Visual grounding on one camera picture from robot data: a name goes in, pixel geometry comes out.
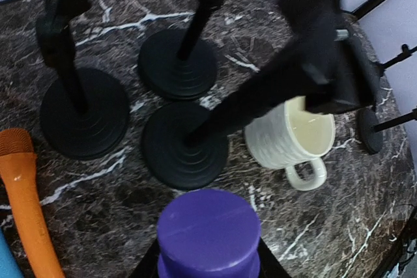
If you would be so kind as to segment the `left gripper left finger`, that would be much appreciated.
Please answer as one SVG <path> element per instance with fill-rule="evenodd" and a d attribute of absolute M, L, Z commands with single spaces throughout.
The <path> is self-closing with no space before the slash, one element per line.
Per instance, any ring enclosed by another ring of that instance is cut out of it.
<path fill-rule="evenodd" d="M 158 242 L 153 242 L 147 252 L 140 260 L 129 278 L 159 278 L 158 275 L 158 258 L 160 247 Z"/>

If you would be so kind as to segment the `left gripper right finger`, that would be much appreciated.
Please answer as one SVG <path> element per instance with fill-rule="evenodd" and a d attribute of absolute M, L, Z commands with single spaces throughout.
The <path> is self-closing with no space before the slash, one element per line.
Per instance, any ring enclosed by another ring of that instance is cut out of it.
<path fill-rule="evenodd" d="M 261 238 L 259 240 L 259 278 L 291 278 Z"/>

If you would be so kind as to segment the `purple toy microphone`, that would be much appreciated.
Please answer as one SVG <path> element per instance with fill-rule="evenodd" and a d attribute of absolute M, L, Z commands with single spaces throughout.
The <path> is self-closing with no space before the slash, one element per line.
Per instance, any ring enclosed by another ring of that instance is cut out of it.
<path fill-rule="evenodd" d="M 228 191 L 202 189 L 177 197 L 157 224 L 160 277 L 258 277 L 261 222 Z"/>

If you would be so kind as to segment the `blue toy microphone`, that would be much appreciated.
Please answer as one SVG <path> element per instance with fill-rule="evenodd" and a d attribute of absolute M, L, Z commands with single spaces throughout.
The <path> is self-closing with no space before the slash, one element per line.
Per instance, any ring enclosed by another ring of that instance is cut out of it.
<path fill-rule="evenodd" d="M 3 232 L 0 234 L 1 250 L 1 278 L 23 278 L 23 274 L 14 259 L 14 256 L 5 240 Z"/>

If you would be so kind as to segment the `black stand of blue microphone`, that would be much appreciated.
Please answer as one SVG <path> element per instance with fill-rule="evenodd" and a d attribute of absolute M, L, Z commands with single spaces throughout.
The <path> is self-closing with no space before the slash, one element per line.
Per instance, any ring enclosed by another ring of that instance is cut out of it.
<path fill-rule="evenodd" d="M 123 139 L 130 108 L 113 76 L 95 68 L 77 69 L 70 21 L 88 11 L 90 0 L 44 0 L 36 20 L 36 39 L 46 66 L 58 75 L 40 106 L 40 127 L 47 142 L 73 160 L 95 160 Z"/>

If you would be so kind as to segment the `orange toy microphone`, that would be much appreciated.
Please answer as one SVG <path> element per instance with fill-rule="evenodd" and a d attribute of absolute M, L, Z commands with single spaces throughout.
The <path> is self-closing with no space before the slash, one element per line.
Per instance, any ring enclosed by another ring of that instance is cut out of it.
<path fill-rule="evenodd" d="M 36 154 L 29 132 L 1 132 L 1 179 L 21 243 L 36 277 L 64 277 L 36 188 Z"/>

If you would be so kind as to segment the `black stand of pink microphone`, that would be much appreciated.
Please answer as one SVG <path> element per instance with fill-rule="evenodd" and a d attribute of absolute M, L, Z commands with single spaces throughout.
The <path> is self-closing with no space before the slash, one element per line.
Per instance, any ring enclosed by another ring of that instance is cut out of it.
<path fill-rule="evenodd" d="M 416 109 L 406 115 L 379 122 L 376 113 L 368 108 L 358 111 L 357 125 L 359 137 L 368 154 L 374 155 L 382 150 L 383 131 L 416 120 Z"/>

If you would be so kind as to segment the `black stand of purple microphone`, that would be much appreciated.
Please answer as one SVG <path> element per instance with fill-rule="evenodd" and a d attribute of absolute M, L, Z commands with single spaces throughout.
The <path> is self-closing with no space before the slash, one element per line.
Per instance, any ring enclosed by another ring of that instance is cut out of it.
<path fill-rule="evenodd" d="M 207 186 L 225 167 L 227 138 L 280 104 L 303 96 L 305 110 L 339 115 L 376 103 L 379 78 L 352 36 L 341 40 L 340 0 L 278 0 L 293 39 L 214 109 L 165 105 L 148 120 L 142 153 L 167 186 Z"/>

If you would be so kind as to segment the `black stand of orange microphone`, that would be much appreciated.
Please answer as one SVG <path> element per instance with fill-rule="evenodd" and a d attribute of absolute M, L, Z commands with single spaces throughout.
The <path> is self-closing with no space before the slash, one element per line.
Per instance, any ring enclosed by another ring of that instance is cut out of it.
<path fill-rule="evenodd" d="M 162 98 L 196 100 L 215 84 L 216 56 L 201 33 L 225 0 L 198 0 L 189 27 L 164 29 L 148 37 L 137 60 L 140 79 Z"/>

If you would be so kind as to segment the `black shock mount tripod stand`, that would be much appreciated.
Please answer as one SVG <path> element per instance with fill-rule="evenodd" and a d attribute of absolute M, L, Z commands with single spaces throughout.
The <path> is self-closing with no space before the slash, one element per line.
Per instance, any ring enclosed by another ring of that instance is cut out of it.
<path fill-rule="evenodd" d="M 374 62 L 373 65 L 375 69 L 377 70 L 379 77 L 382 77 L 388 68 L 408 59 L 414 53 L 416 53 L 416 51 L 417 51 L 417 46 L 414 46 L 413 48 L 409 48 L 407 44 L 403 44 L 401 46 L 401 53 L 399 55 L 397 55 L 396 57 L 394 57 L 393 59 L 390 59 L 389 61 L 385 63 Z"/>

